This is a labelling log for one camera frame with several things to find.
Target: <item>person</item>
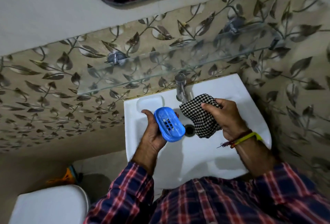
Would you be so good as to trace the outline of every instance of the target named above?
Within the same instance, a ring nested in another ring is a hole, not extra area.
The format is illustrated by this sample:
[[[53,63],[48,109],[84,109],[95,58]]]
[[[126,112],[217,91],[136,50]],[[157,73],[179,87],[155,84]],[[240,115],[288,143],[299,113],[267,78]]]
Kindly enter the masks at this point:
[[[228,141],[249,129],[236,103],[216,99],[222,109],[203,104]],[[153,203],[152,175],[162,138],[153,114],[127,167],[109,192],[89,210],[84,224],[96,223],[330,223],[329,201],[295,168],[276,159],[255,136],[234,148],[254,177],[249,182],[203,177],[166,190]]]

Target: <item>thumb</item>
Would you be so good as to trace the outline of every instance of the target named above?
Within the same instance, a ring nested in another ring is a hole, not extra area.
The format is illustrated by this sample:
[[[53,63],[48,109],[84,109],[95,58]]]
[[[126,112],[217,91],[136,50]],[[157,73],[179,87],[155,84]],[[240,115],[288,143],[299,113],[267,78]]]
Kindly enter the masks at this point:
[[[148,119],[148,124],[154,122],[155,117],[153,116],[153,113],[150,110],[142,110],[141,112],[146,115]]]
[[[211,113],[213,116],[219,114],[219,108],[217,108],[213,105],[210,105],[210,104],[207,104],[207,103],[202,103],[201,107],[202,107],[202,109],[204,109],[207,112]]]

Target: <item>yellow wristband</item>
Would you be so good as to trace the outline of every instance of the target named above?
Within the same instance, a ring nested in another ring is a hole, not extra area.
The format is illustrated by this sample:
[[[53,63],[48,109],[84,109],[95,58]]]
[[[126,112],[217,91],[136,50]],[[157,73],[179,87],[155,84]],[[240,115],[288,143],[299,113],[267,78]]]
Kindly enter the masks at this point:
[[[249,139],[250,137],[253,137],[253,136],[255,136],[255,137],[257,138],[258,141],[262,141],[262,138],[261,138],[260,135],[258,135],[258,133],[256,133],[256,132],[252,132],[252,133],[247,134],[246,136],[244,136],[244,137],[238,139],[235,143],[233,143],[232,145],[230,145],[230,147],[231,147],[231,148],[234,148],[236,145],[238,145],[238,144],[244,142],[245,140],[247,140],[247,139]]]

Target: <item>red and blue plaid shirt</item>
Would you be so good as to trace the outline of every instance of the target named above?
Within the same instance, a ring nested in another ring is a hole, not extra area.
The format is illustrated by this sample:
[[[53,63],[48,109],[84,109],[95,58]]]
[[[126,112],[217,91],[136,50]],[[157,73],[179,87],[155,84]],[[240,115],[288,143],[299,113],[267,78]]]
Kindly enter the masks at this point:
[[[153,202],[153,179],[130,162],[84,224],[330,223],[330,204],[287,163],[250,182],[193,179]]]

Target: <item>glass shelf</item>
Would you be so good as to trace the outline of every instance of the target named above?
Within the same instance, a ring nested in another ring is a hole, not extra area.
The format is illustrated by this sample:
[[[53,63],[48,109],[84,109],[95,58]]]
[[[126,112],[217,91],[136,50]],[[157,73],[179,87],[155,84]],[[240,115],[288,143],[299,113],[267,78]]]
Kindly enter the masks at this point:
[[[128,86],[148,81],[155,76],[178,73],[187,68],[224,60],[239,63],[254,51],[269,49],[275,44],[276,32],[267,24],[252,24],[234,34],[225,32],[211,40],[191,41],[177,46],[163,46],[157,51],[127,57],[116,64],[103,63],[82,71],[78,94]]]

